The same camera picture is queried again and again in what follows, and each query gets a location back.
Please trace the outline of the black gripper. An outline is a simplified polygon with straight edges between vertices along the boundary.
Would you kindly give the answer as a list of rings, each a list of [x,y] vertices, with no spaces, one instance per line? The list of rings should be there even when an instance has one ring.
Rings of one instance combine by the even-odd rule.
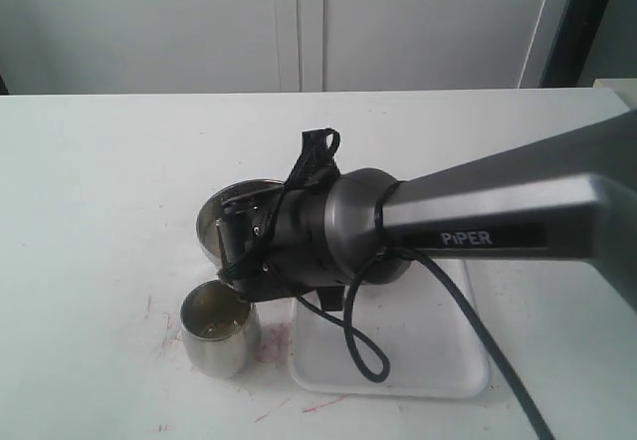
[[[343,289],[348,277],[326,249],[275,249],[233,289],[251,303],[295,298],[328,288]]]

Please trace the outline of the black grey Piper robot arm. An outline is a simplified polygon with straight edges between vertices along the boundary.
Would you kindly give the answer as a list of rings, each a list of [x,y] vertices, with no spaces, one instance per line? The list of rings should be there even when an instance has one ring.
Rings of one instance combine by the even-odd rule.
[[[252,302],[393,282],[409,258],[590,264],[636,301],[636,115],[400,181],[341,173],[308,131],[289,178],[237,206],[222,278]]]

